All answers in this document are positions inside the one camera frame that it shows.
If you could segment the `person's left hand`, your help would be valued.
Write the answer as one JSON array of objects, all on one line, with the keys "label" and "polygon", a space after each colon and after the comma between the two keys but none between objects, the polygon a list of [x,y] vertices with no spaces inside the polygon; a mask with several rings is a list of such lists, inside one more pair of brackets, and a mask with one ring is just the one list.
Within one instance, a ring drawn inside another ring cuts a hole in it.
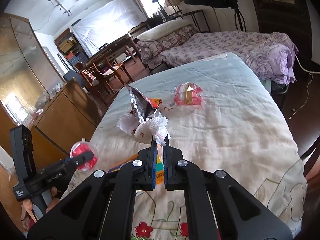
[{"label": "person's left hand", "polygon": [[[52,196],[52,201],[48,205],[46,209],[46,213],[48,213],[56,204],[60,202],[60,199],[56,197],[58,194],[58,189],[56,187],[52,187],[50,189],[50,193]],[[33,213],[33,203],[31,200],[26,199],[22,202],[21,205],[21,222],[23,228],[27,231],[37,222],[37,216]]]}]

